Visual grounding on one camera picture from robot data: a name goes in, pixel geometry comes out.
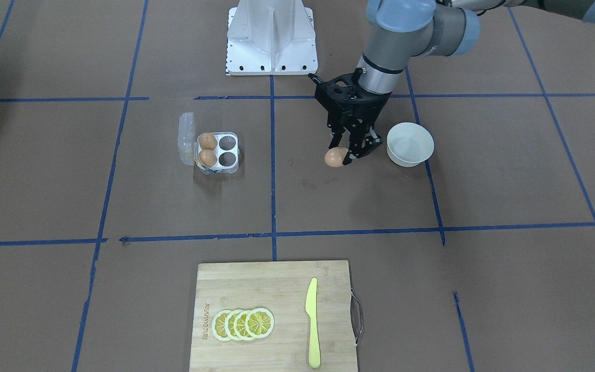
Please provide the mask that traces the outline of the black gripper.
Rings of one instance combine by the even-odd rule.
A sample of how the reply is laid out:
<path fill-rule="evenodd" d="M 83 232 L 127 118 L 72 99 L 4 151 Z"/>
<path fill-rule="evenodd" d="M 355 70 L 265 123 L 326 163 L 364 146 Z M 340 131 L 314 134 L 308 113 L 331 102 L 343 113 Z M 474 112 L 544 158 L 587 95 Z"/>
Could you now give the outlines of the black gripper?
<path fill-rule="evenodd" d="M 375 132 L 375 122 L 392 92 L 378 94 L 361 87 L 362 71 L 340 75 L 326 81 L 315 73 L 309 79 L 316 85 L 314 97 L 327 112 L 326 125 L 331 132 L 328 149 L 338 148 L 343 134 L 349 133 L 349 149 L 342 165 L 366 157 L 383 139 Z"/>

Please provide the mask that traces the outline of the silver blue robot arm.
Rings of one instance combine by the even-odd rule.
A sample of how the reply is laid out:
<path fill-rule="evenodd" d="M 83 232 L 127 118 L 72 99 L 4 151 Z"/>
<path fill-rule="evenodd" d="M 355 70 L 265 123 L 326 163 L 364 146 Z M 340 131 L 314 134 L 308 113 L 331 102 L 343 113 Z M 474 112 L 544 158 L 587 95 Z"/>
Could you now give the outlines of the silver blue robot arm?
<path fill-rule="evenodd" d="M 331 131 L 326 164 L 348 165 L 383 143 L 375 121 L 411 57 L 465 54 L 476 45 L 484 12 L 517 6 L 595 24 L 595 1 L 369 1 L 373 32 L 354 71 L 329 81 L 308 75 Z"/>

